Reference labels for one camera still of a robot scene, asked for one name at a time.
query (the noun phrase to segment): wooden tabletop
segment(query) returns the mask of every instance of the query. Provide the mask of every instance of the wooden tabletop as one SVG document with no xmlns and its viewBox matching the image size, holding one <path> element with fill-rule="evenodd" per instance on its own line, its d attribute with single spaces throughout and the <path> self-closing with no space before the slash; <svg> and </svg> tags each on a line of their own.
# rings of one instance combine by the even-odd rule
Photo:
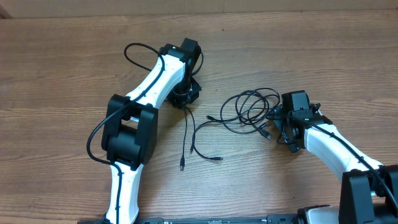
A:
<svg viewBox="0 0 398 224">
<path fill-rule="evenodd" d="M 85 144 L 109 98 L 147 75 L 123 57 L 142 42 L 199 41 L 197 123 L 230 96 L 260 87 L 305 90 L 358 149 L 398 161 L 398 11 L 268 12 L 0 20 L 0 223 L 76 223 L 108 209 L 111 173 Z M 156 56 L 129 55 L 153 66 Z M 226 108 L 233 115 L 233 104 Z M 209 126 L 179 170 L 183 111 L 164 103 L 157 149 L 141 179 L 142 217 L 258 217 L 338 205 L 340 183 L 314 155 L 259 133 Z M 192 135 L 189 121 L 188 135 Z M 105 157 L 100 134 L 92 148 Z"/>
</svg>

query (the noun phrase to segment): table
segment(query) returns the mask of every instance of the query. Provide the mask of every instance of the table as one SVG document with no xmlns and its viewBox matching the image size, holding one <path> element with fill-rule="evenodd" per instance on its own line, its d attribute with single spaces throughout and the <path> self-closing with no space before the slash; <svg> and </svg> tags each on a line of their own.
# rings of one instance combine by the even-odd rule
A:
<svg viewBox="0 0 398 224">
<path fill-rule="evenodd" d="M 158 49 L 199 41 L 197 123 L 244 90 L 305 90 L 360 150 L 384 164 L 398 160 L 396 10 L 3 19 L 0 31 L 1 223 L 76 223 L 107 211 L 110 169 L 85 144 L 109 98 L 147 75 L 123 57 L 130 42 Z M 139 47 L 129 55 L 150 67 L 156 60 Z M 179 171 L 184 127 L 183 111 L 164 103 L 141 179 L 142 217 L 258 217 L 340 201 L 331 171 L 309 152 L 277 145 L 275 128 L 273 140 L 204 128 L 197 147 L 224 161 L 186 151 Z M 92 148 L 105 157 L 100 134 Z"/>
</svg>

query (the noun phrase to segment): wooden table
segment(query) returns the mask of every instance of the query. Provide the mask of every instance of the wooden table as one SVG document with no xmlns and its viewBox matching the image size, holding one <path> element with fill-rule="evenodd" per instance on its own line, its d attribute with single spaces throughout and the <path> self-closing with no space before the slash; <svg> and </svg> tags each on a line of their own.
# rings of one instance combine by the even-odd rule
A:
<svg viewBox="0 0 398 224">
<path fill-rule="evenodd" d="M 397 163 L 398 11 L 0 20 L 1 223 L 76 223 L 107 211 L 110 170 L 85 143 L 109 98 L 147 75 L 123 48 L 185 37 L 205 54 L 197 123 L 244 90 L 306 90 L 355 146 Z M 156 59 L 138 47 L 129 54 L 148 66 Z M 164 103 L 141 181 L 142 217 L 255 217 L 340 201 L 338 179 L 314 155 L 277 145 L 275 128 L 273 140 L 204 128 L 197 147 L 224 161 L 187 151 L 181 172 L 184 127 L 183 112 Z M 100 135 L 92 146 L 105 157 Z"/>
</svg>

